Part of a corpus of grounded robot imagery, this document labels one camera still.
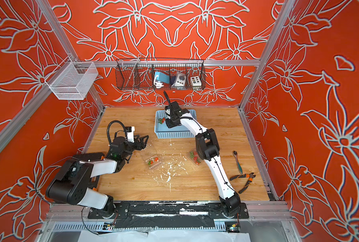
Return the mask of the clear plastic clamshell container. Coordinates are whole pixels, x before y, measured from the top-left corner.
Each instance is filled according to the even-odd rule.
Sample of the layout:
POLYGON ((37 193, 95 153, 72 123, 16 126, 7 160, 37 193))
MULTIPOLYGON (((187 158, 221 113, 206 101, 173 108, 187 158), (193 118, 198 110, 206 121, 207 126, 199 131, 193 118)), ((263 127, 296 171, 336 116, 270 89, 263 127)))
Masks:
POLYGON ((195 165, 200 165, 203 162, 203 160, 199 157, 196 149, 189 151, 188 157, 195 165))

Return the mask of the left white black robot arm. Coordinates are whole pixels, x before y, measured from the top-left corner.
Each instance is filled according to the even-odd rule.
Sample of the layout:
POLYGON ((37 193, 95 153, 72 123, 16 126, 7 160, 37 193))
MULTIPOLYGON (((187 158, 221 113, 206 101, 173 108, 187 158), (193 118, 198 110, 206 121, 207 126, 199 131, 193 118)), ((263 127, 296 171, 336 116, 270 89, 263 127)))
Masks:
POLYGON ((113 197, 95 191, 93 178, 117 173, 129 163, 134 151, 147 147, 149 136, 134 134, 133 126, 111 121, 106 129, 108 152, 85 153, 67 160, 46 189, 46 196, 56 202, 96 209, 107 218, 116 213, 113 197))

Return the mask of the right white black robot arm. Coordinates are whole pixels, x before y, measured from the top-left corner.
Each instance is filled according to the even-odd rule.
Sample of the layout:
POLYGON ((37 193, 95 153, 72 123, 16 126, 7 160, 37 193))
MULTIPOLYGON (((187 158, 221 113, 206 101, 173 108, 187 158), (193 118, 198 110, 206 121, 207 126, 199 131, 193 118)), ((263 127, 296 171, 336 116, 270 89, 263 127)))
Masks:
POLYGON ((222 167, 215 131, 202 126, 189 110, 179 107, 177 102, 170 103, 164 110, 159 110, 158 114, 165 118, 164 123, 169 131, 176 134, 177 131, 173 128, 180 126, 183 131, 190 132, 195 137, 196 155, 201 162, 207 164, 218 188, 221 202, 218 210, 228 218, 237 216, 241 207, 240 197, 232 188, 222 167))

